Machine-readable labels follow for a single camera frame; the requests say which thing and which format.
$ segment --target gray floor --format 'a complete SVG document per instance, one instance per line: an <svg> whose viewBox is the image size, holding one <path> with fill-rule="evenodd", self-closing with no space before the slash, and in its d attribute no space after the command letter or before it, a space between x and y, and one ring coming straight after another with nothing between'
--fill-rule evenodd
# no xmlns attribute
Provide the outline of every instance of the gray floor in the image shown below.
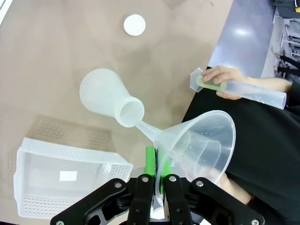
<svg viewBox="0 0 300 225"><path fill-rule="evenodd" d="M238 68L260 77L273 30L269 0L234 0L209 66Z"/></svg>

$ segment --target black pants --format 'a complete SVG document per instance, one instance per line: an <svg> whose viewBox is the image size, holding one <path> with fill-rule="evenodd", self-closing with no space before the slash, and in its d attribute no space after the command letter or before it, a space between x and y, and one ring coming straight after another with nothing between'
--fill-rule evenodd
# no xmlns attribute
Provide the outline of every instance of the black pants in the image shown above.
<svg viewBox="0 0 300 225"><path fill-rule="evenodd" d="M287 74L293 74L293 75L296 75L296 76L300 76L300 62L297 62L289 57L286 57L286 56L280 56L280 58L285 61L285 62L288 62L290 64L292 64L293 66L295 66L296 68L298 69L292 69L292 68L289 68L289 67L278 67L277 68L277 71L278 72L282 72L282 73L287 73Z"/></svg>

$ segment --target white basket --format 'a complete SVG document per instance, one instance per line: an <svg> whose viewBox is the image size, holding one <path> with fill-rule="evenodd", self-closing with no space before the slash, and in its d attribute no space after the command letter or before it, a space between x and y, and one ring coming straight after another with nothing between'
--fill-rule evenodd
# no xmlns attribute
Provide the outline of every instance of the white basket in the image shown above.
<svg viewBox="0 0 300 225"><path fill-rule="evenodd" d="M18 215L50 219L113 178L127 181L132 168L117 153L24 138L14 174Z"/></svg>

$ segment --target funnel spout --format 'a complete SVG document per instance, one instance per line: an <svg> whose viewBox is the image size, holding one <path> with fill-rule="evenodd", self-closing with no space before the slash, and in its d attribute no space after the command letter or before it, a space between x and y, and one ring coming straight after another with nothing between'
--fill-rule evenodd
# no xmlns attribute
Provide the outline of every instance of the funnel spout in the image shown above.
<svg viewBox="0 0 300 225"><path fill-rule="evenodd" d="M139 121L136 125L135 125L144 135L146 135L147 138L149 138L153 143L156 139L157 134L159 134L161 132L160 129L153 127L145 122L143 122L142 120Z"/></svg>

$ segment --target finger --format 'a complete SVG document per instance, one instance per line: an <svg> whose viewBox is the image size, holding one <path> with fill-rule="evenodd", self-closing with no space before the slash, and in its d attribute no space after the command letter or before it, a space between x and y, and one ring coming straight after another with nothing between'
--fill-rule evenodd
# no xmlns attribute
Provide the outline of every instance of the finger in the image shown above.
<svg viewBox="0 0 300 225"><path fill-rule="evenodd" d="M214 83L221 83L223 81L229 81L232 80L235 77L235 74L232 71L226 71L224 73L221 73L217 75L214 79Z"/></svg>
<svg viewBox="0 0 300 225"><path fill-rule="evenodd" d="M212 69L208 69L205 71L204 75L202 74L203 80L209 81L210 79L212 79L216 76L219 76L220 74L225 73L225 72L227 72L227 68L221 67L221 66L217 66Z"/></svg>
<svg viewBox="0 0 300 225"><path fill-rule="evenodd" d="M231 95L231 94L227 94L227 93L223 93L223 92L220 92L220 91L217 91L217 92L216 92L216 95L218 95L218 96L221 97L221 98L230 99L230 100L237 100L237 99L240 99L239 96Z"/></svg>

